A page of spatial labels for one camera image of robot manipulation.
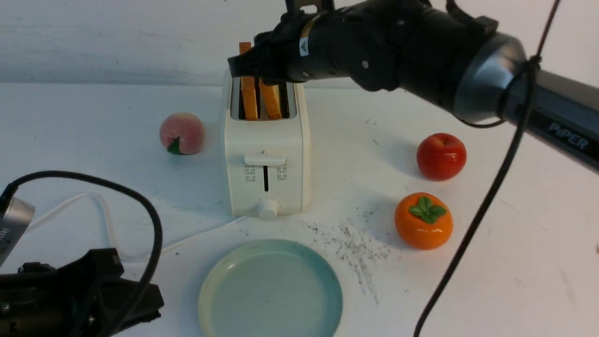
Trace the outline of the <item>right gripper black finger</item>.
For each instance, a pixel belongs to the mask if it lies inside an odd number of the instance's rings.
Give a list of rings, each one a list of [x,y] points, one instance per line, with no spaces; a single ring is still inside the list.
[[[240,44],[238,51],[239,55],[227,60],[232,77],[254,77],[267,85],[282,81],[282,73],[270,47]]]

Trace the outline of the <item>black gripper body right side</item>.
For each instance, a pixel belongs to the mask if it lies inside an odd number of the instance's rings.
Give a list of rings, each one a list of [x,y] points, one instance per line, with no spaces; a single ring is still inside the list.
[[[332,0],[287,0],[286,12],[270,31],[257,34],[253,76],[270,85],[355,78],[350,17],[355,6]]]

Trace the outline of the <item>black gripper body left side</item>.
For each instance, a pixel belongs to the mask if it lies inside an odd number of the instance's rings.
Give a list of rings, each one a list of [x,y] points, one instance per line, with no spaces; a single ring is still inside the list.
[[[0,278],[0,334],[96,337],[138,284],[123,273],[115,248],[92,249],[59,268],[24,263]]]

